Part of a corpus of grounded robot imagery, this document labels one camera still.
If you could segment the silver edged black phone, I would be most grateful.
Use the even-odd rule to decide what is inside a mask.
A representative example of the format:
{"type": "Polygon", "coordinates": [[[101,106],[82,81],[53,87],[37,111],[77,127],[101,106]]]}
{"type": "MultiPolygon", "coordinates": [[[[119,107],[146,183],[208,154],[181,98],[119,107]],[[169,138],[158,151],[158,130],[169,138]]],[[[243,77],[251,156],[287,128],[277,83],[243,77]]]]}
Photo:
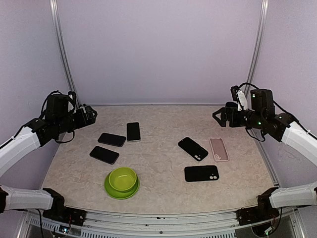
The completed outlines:
{"type": "Polygon", "coordinates": [[[138,122],[130,122],[127,124],[127,141],[140,141],[140,125],[138,122]]]}

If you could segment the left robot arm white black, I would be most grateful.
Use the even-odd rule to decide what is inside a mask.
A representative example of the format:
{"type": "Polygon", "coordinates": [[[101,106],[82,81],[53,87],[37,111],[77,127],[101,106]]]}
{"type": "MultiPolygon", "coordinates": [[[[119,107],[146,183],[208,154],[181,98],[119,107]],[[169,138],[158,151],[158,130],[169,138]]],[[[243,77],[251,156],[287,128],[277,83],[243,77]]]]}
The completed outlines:
{"type": "MultiPolygon", "coordinates": [[[[22,125],[17,133],[0,146],[0,174],[4,175],[26,155],[43,147],[51,140],[57,144],[61,134],[74,134],[75,130],[96,122],[98,113],[91,106],[76,108],[76,93],[51,92],[41,108],[40,116],[22,125]]],[[[43,188],[39,190],[17,189],[1,185],[0,211],[39,209],[50,211],[58,220],[69,216],[64,198],[58,192],[43,188]]]]}

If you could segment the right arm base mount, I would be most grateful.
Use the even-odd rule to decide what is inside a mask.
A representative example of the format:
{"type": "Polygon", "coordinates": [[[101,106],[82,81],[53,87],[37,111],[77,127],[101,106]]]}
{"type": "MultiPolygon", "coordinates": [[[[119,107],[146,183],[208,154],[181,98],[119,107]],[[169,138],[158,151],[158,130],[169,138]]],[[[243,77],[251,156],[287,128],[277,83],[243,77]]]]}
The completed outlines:
{"type": "Polygon", "coordinates": [[[257,205],[248,208],[241,208],[236,211],[237,219],[240,226],[253,224],[280,215],[280,210],[273,208],[270,203],[270,196],[278,187],[269,188],[267,191],[257,196],[257,205]]]}

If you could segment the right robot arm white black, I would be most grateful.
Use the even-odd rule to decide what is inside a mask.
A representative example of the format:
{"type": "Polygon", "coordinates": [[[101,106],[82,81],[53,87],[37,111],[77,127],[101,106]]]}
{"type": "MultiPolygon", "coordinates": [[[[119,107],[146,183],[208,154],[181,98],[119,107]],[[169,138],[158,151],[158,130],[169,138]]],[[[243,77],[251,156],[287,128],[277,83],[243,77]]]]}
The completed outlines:
{"type": "MultiPolygon", "coordinates": [[[[231,87],[232,102],[215,111],[212,117],[221,127],[244,127],[246,131],[257,129],[261,136],[270,135],[278,142],[293,148],[314,165],[317,163],[317,137],[305,129],[290,112],[281,109],[269,89],[254,86],[248,101],[241,85],[231,87]]],[[[253,215],[264,220],[273,209],[289,206],[315,206],[317,184],[312,182],[289,188],[273,187],[258,197],[253,215]]]]}

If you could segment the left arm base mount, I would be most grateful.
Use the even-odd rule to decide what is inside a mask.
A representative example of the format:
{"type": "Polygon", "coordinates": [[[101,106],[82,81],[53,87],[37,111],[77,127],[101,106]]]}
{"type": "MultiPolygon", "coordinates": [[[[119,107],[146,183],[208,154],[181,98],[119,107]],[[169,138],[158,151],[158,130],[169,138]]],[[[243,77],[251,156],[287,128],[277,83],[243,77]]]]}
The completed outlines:
{"type": "Polygon", "coordinates": [[[65,199],[58,192],[50,188],[44,188],[53,198],[50,209],[43,211],[43,216],[54,221],[67,223],[69,225],[83,226],[86,218],[86,211],[64,205],[65,199]]]}

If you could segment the black phone case horizontal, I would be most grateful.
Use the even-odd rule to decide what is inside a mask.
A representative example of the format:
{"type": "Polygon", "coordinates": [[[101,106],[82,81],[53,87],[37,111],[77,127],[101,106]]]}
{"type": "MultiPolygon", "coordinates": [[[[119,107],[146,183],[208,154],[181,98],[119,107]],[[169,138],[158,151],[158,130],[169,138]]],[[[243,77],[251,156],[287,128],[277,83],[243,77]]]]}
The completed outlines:
{"type": "Polygon", "coordinates": [[[185,167],[186,182],[213,181],[219,179],[218,169],[215,165],[185,167]]]}

